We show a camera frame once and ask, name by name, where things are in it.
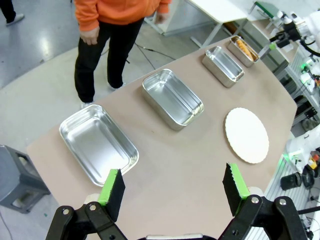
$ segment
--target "gray floor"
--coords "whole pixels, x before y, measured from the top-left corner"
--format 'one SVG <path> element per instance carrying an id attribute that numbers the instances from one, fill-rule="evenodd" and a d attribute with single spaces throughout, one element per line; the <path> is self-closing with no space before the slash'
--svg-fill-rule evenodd
<path id="1" fill-rule="evenodd" d="M 77 46 L 78 24 L 69 0 L 12 0 L 21 22 L 6 27 L 0 13 L 0 89 Z"/>
<path id="2" fill-rule="evenodd" d="M 13 0 L 13 4 L 16 12 L 25 14 L 25 19 L 11 27 L 0 25 L 0 144 L 26 152 L 31 142 L 79 109 L 73 83 L 77 55 L 73 48 L 79 36 L 74 7 L 68 0 Z M 203 41 L 211 30 L 204 27 L 164 37 L 143 24 L 136 42 L 178 59 L 198 49 L 190 36 Z M 227 36 L 221 31 L 215 41 Z M 155 52 L 143 52 L 155 68 L 172 61 Z M 101 57 L 95 71 L 96 100 L 110 93 L 106 90 L 106 58 L 107 55 Z M 153 70 L 136 46 L 128 60 L 130 64 L 126 64 L 123 73 L 127 83 Z M 41 69 L 28 72 L 39 65 Z M 29 214 L 2 206 L 0 212 L 14 240 L 43 240 L 57 207 L 56 200 L 48 195 Z M 1 220 L 0 239 L 10 239 Z"/>

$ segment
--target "white round plate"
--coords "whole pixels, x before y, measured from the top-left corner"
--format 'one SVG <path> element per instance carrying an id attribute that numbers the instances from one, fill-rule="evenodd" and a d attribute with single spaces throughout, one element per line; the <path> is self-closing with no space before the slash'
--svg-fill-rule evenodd
<path id="1" fill-rule="evenodd" d="M 253 112 L 242 107 L 231 110 L 225 119 L 225 133 L 232 149 L 244 161 L 257 164 L 266 158 L 268 134 Z"/>

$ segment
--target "workbench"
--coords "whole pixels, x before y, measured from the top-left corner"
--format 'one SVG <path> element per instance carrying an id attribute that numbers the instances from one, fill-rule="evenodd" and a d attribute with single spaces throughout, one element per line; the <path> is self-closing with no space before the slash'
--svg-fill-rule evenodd
<path id="1" fill-rule="evenodd" d="M 296 104 L 262 61 L 246 68 L 226 49 L 228 41 L 208 48 L 222 46 L 243 68 L 244 77 L 232 88 L 203 66 L 205 49 L 162 67 L 171 69 L 204 104 L 204 112 L 181 131 L 169 128 L 143 99 L 146 76 L 96 102 L 139 151 L 138 163 L 123 176 L 126 189 L 117 221 L 130 240 L 184 233 L 218 238 L 232 219 L 222 184 L 226 162 L 237 163 L 247 185 L 263 191 L 275 172 Z M 261 163 L 239 159 L 227 141 L 225 117 L 237 107 L 255 113 L 266 128 L 269 151 Z M 27 153 L 60 205 L 80 208 L 88 195 L 101 191 L 67 148 L 58 125 Z"/>

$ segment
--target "aluminum tray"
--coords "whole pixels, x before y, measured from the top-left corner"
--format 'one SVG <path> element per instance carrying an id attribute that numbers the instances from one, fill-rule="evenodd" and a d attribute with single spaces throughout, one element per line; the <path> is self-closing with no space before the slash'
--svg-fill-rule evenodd
<path id="1" fill-rule="evenodd" d="M 110 169 L 125 174 L 138 161 L 139 153 L 100 105 L 90 105 L 64 120 L 60 134 L 83 170 L 103 186 Z"/>
<path id="2" fill-rule="evenodd" d="M 220 46 L 205 51 L 202 63 L 227 88 L 232 87 L 245 74 Z"/>
<path id="3" fill-rule="evenodd" d="M 251 56 L 253 58 L 253 61 L 238 47 L 236 44 L 236 41 L 241 39 L 242 42 L 246 45 L 248 50 L 251 53 Z M 230 42 L 227 46 L 227 48 L 230 50 L 233 55 L 235 55 L 240 62 L 242 62 L 247 68 L 251 67 L 255 62 L 259 60 L 258 54 L 253 50 L 241 37 L 234 36 L 230 39 Z"/>
<path id="4" fill-rule="evenodd" d="M 162 119 L 180 130 L 204 111 L 202 101 L 169 69 L 163 69 L 142 84 L 142 95 Z"/>

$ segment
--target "plastic stool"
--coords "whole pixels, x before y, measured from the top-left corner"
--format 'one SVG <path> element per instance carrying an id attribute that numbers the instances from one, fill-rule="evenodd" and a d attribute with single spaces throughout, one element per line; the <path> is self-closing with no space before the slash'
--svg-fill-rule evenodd
<path id="1" fill-rule="evenodd" d="M 29 156 L 0 145 L 0 205 L 27 214 L 48 194 L 50 191 Z"/>

